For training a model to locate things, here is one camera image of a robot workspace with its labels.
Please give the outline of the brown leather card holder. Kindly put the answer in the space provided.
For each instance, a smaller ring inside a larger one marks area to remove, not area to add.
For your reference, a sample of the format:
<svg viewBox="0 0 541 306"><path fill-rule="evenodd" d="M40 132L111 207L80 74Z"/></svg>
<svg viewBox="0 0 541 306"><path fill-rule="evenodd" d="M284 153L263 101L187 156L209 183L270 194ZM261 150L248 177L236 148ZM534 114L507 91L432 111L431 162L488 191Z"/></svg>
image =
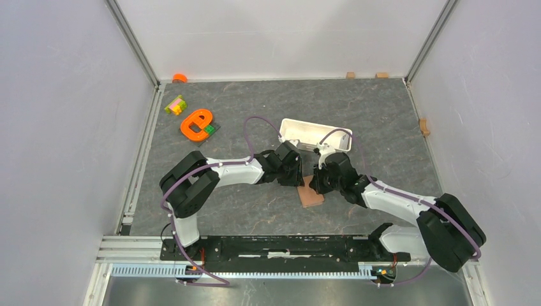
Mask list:
<svg viewBox="0 0 541 306"><path fill-rule="evenodd" d="M305 176L303 177L304 185L297 187L300 203L303 208L318 206L325 201L322 194L318 194L314 189L310 188L309 184L312 182L312 180L312 175Z"/></svg>

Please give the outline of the white plastic tray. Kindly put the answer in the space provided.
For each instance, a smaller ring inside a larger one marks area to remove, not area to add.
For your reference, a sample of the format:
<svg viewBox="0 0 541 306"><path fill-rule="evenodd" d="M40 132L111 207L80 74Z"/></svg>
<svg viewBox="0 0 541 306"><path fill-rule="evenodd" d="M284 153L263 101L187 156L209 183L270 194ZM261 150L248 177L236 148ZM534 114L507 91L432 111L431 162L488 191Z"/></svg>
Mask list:
<svg viewBox="0 0 541 306"><path fill-rule="evenodd" d="M279 132L285 140L298 141L299 150L313 151L317 144L335 129L337 127L285 118L281 121ZM326 137L324 143L338 152L349 152L352 147L352 139L343 131L332 133Z"/></svg>

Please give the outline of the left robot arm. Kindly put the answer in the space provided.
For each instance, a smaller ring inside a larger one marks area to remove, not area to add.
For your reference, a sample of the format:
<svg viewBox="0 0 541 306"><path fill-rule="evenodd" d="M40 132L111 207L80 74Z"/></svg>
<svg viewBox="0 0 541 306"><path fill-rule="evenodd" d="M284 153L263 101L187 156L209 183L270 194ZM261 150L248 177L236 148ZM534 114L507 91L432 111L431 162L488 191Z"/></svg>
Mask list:
<svg viewBox="0 0 541 306"><path fill-rule="evenodd" d="M273 182L303 186L298 144L297 140L285 140L276 149L241 159L206 158L198 150L182 159L159 182L163 192L160 205L172 222L177 253L188 260L199 255L197 213L215 189Z"/></svg>

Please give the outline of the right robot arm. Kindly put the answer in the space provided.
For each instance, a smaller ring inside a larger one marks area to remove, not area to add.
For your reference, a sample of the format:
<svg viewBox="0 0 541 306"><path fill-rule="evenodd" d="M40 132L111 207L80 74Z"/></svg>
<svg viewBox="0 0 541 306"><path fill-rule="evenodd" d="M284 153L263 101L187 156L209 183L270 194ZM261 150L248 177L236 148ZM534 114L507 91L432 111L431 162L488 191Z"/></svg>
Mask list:
<svg viewBox="0 0 541 306"><path fill-rule="evenodd" d="M351 204L380 210L413 225L390 225L368 243L370 255L387 259L393 252L430 257L457 272L480 257L487 237L459 199L449 193L435 198L393 188L375 177L359 174L343 152L328 155L313 167L310 188L318 194L339 192Z"/></svg>

